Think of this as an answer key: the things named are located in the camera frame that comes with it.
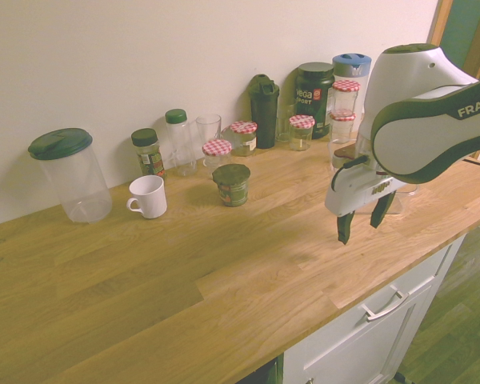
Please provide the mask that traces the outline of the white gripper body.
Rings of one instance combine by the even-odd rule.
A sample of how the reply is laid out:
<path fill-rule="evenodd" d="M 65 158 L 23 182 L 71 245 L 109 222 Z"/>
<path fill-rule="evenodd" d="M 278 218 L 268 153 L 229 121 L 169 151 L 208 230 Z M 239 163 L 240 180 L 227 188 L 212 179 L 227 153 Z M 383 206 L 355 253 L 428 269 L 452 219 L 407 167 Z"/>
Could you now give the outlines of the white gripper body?
<path fill-rule="evenodd" d="M 371 169 L 368 161 L 356 158 L 335 172 L 325 200 L 332 214 L 338 217 L 356 211 L 405 185 L 385 172 Z"/>

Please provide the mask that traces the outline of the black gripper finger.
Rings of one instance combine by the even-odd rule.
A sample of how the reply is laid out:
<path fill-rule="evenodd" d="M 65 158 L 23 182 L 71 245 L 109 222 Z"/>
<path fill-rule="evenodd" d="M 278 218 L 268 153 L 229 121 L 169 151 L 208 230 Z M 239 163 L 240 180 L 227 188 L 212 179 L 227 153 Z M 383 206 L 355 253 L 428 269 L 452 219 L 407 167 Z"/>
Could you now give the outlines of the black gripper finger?
<path fill-rule="evenodd" d="M 371 214 L 371 217 L 370 217 L 370 225 L 373 227 L 373 228 L 378 228 L 379 225 L 382 223 L 384 217 L 386 216 L 386 213 L 388 211 L 388 209 L 390 208 L 391 204 L 393 203 L 393 200 L 394 200 L 394 197 L 396 195 L 396 192 L 393 191 L 383 197 L 381 197 L 372 214 Z"/>
<path fill-rule="evenodd" d="M 349 212 L 337 217 L 338 240 L 346 245 L 350 239 L 350 228 L 355 212 Z"/>

